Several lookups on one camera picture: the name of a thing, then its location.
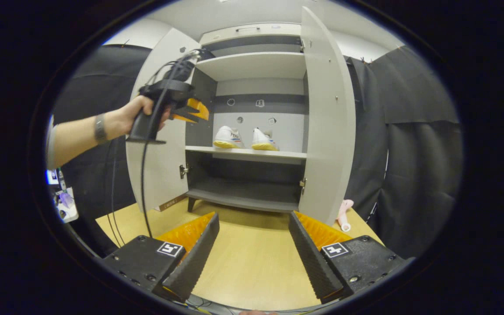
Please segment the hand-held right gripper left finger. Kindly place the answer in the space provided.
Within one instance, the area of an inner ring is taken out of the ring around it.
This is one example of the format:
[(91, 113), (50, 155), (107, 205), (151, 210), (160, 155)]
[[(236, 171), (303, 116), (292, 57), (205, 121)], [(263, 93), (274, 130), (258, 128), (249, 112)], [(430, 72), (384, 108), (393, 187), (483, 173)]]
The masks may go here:
[(158, 238), (139, 235), (103, 263), (136, 287), (185, 303), (200, 279), (219, 229), (218, 214), (208, 213)]

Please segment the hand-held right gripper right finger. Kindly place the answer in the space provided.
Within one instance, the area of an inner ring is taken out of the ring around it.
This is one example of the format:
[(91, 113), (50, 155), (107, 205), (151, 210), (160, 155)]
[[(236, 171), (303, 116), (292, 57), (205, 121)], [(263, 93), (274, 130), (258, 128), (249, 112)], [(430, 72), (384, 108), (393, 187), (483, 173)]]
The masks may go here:
[(367, 291), (406, 267), (368, 235), (352, 238), (297, 211), (288, 228), (317, 299), (328, 303)]

